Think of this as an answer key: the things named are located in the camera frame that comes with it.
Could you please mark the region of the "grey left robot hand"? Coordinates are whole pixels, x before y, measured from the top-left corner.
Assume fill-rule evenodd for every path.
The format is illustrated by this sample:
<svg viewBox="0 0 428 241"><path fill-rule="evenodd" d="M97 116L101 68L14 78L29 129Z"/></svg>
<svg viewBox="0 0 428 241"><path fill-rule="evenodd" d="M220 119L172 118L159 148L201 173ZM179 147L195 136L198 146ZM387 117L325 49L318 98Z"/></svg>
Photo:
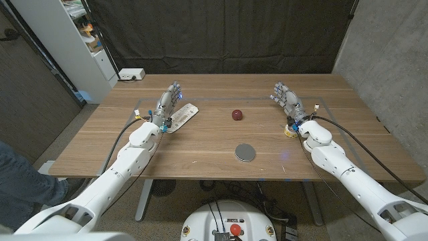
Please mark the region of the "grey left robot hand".
<svg viewBox="0 0 428 241"><path fill-rule="evenodd" d="M178 101L182 99L181 86L174 81L161 95L152 114L152 122L158 127L171 116Z"/></svg>

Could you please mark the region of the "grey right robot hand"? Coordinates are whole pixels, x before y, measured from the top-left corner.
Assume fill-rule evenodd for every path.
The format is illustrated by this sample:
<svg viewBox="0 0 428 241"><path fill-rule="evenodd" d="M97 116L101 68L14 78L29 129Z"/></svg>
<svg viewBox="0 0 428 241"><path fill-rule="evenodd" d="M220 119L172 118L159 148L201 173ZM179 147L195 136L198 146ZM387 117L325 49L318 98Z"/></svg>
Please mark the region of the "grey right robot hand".
<svg viewBox="0 0 428 241"><path fill-rule="evenodd" d="M301 124L309 119L301 99L284 83L278 82L275 84L274 93L270 98L283 108L288 117L289 126L294 126L295 129L298 129Z"/></svg>

